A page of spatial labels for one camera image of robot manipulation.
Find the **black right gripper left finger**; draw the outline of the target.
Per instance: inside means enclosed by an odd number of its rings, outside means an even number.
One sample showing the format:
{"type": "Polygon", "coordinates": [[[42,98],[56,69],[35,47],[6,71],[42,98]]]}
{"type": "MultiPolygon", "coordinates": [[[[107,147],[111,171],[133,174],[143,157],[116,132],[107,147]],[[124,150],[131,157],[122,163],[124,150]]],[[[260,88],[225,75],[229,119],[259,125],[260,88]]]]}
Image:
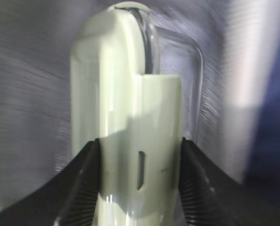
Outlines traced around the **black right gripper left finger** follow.
{"type": "Polygon", "coordinates": [[[0,211],[0,226],[90,226],[100,185],[100,143],[89,141],[53,179],[0,211]]]}

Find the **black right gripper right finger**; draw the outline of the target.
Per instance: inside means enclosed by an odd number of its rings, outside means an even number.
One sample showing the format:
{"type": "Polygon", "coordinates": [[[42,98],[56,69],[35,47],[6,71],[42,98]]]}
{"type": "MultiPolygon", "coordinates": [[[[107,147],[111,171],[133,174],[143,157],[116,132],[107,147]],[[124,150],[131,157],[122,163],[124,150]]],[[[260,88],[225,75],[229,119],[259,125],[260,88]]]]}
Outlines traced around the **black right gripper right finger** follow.
{"type": "Polygon", "coordinates": [[[180,197],[188,226],[280,226],[279,207],[251,194],[185,138],[180,197]]]}

